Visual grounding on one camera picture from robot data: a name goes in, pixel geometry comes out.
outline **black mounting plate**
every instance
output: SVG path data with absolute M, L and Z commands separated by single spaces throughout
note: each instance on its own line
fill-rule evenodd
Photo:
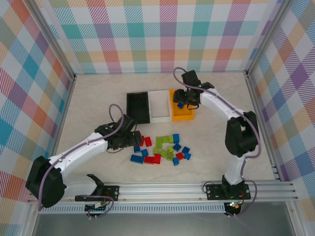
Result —
M 102 189 L 102 196 L 109 196 L 114 199 L 114 201 L 118 201 L 119 196 L 119 186 L 118 185 L 105 185 Z M 103 202 L 103 198 L 83 198 L 78 195 L 75 196 L 74 200 L 76 202 Z
M 244 200 L 251 199 L 251 193 L 249 192 L 248 184 L 243 184 L 243 187 L 242 189 L 240 189 L 240 192 L 232 195 L 231 198 L 226 197 L 221 187 L 221 184 L 207 184 L 205 191 L 207 192 L 208 200 L 242 200 L 243 196 L 240 192 L 244 194 Z

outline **plastic brick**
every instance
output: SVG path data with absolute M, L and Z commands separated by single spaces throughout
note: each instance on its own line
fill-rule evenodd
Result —
M 134 153 L 141 152 L 140 146 L 134 146 L 134 147 L 133 147 L 133 151 L 134 151 Z
M 179 102 L 179 103 L 177 104 L 177 106 L 178 106 L 180 109 L 182 109 L 182 108 L 184 107 L 184 103 Z
M 173 135 L 168 136 L 168 143 L 169 144 L 173 144 L 174 143 Z
M 163 147 L 162 137 L 157 137 L 157 148 Z
M 179 144 L 175 144 L 173 148 L 175 151 L 179 151 L 182 148 L 182 146 L 180 146 Z
M 144 162 L 144 157 L 143 157 L 143 156 L 131 155 L 130 161 L 131 161 L 131 162 L 138 163 L 138 164 L 143 164 L 143 162 Z
M 144 149 L 141 151 L 142 156 L 147 156 L 149 155 L 148 150 Z
M 190 148 L 184 147 L 182 150 L 182 153 L 188 153 L 190 151 Z
M 159 164 L 159 163 L 161 163 L 161 155 L 155 154 L 154 155 L 154 164 Z
M 173 153 L 173 152 L 174 152 L 174 148 L 173 148 L 172 146 L 169 146 L 169 147 L 167 148 L 167 151 L 168 151 L 169 153 Z
M 172 161 L 173 158 L 174 158 L 174 154 L 172 154 L 172 153 L 168 153 L 168 154 L 166 155 L 166 160 Z
M 176 154 L 176 157 L 178 158 L 179 161 L 180 161 L 180 160 L 183 160 L 184 154 L 183 154 L 182 152 L 177 153 L 177 154 Z
M 179 144 L 180 141 L 179 134 L 173 134 L 173 140 L 175 144 Z
M 164 149 L 162 149 L 162 150 L 161 150 L 161 156 L 162 156 L 162 157 L 166 157 L 166 155 L 167 155 L 167 151 L 164 150 Z
M 173 158 L 173 163 L 174 163 L 174 166 L 178 166 L 179 160 L 175 157 Z
M 155 148 L 153 149 L 153 154 L 158 154 L 158 147 L 155 147 Z
M 152 141 L 151 141 L 150 137 L 144 138 L 144 142 L 146 143 L 147 147 L 151 147 L 152 146 Z
M 168 136 L 163 136 L 162 137 L 162 142 L 165 144 L 165 143 L 168 143 Z
M 186 160 L 190 160 L 190 157 L 191 157 L 191 154 L 186 152 L 184 158 Z
M 146 164 L 154 164 L 154 156 L 146 156 L 144 158 L 144 163 L 146 163 Z

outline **green block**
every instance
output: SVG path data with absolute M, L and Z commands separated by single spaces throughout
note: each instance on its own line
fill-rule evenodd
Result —
M 158 147 L 155 147 L 155 148 L 153 149 L 153 154 L 158 154 Z
M 165 144 L 165 143 L 168 143 L 168 136 L 163 136 L 162 137 L 162 142 Z
M 172 146 L 169 146 L 167 148 L 168 153 L 173 153 L 174 152 L 174 148 Z
M 168 143 L 169 144 L 173 144 L 174 143 L 173 135 L 168 136 Z
M 162 137 L 157 137 L 157 148 L 163 147 Z
M 162 157 L 166 157 L 166 155 L 168 154 L 168 152 L 164 149 L 161 150 L 161 156 Z
M 173 157 L 174 157 L 174 154 L 168 153 L 168 154 L 166 155 L 166 160 L 172 161 L 172 160 L 173 160 Z

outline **plaid wallpaper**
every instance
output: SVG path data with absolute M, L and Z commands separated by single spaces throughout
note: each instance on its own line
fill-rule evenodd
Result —
M 175 66 L 242 71 L 272 2 L 37 0 L 72 66 L 82 73 L 169 72 Z
M 0 6 L 0 236 L 15 236 L 30 164 L 50 155 L 70 78 L 22 0 Z
M 315 0 L 294 2 L 253 76 L 284 178 L 315 235 Z

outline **table surface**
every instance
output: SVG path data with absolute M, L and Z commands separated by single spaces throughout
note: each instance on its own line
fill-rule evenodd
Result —
M 199 73 L 198 77 L 202 82 L 212 83 L 238 108 L 253 110 L 242 73 Z M 57 152 L 71 148 L 99 125 L 109 123 L 110 104 L 116 103 L 126 112 L 126 93 L 178 88 L 182 86 L 171 73 L 79 75 Z M 113 116 L 119 118 L 119 112 L 113 111 Z M 194 120 L 141 124 L 137 129 L 151 137 L 153 146 L 148 148 L 149 153 L 153 153 L 156 136 L 179 133 L 180 144 L 190 148 L 191 159 L 180 161 L 178 166 L 165 159 L 160 165 L 141 165 L 130 162 L 134 153 L 133 147 L 128 147 L 116 154 L 100 153 L 71 175 L 94 174 L 104 182 L 221 180 L 232 158 L 224 144 L 226 122 L 206 107 L 195 110 Z M 262 144 L 262 154 L 247 162 L 244 171 L 247 179 L 274 179 L 264 142 Z

